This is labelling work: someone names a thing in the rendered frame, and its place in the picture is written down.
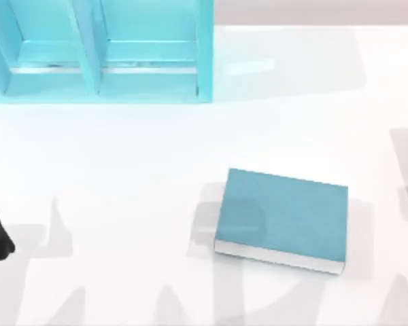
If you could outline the teal blue book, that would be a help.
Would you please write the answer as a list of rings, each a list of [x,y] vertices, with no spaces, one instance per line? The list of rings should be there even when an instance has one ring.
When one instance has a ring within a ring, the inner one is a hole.
[[[228,171],[217,253],[339,275],[346,265],[346,185]]]

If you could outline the light blue rack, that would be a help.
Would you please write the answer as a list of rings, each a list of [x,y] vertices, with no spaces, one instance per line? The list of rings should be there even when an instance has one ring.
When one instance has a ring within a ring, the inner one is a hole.
[[[215,0],[0,0],[0,103],[209,103]]]

